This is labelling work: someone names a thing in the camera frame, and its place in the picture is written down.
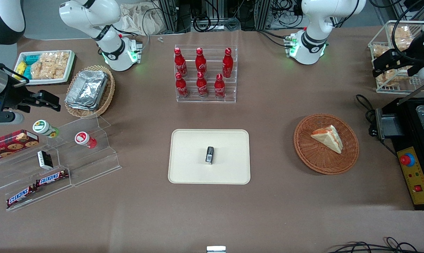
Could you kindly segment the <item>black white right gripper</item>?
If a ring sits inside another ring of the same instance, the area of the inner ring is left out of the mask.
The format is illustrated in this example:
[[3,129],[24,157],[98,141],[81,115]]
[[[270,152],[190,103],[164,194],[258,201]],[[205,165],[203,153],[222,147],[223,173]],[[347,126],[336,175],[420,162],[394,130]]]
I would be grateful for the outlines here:
[[61,105],[49,102],[59,102],[59,97],[48,91],[30,92],[25,81],[11,79],[5,89],[0,93],[0,111],[5,109],[19,110],[29,113],[31,107],[50,108],[56,112],[61,111]]

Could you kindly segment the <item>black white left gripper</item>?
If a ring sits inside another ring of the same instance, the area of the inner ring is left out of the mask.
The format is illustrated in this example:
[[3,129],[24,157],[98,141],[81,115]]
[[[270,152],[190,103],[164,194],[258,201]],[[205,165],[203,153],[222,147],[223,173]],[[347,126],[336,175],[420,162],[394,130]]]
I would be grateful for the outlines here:
[[421,32],[403,51],[405,56],[401,56],[396,50],[387,50],[385,53],[374,59],[373,61],[373,77],[387,72],[388,70],[400,68],[402,65],[410,66],[407,70],[409,77],[416,75],[419,70],[424,68],[424,31]]

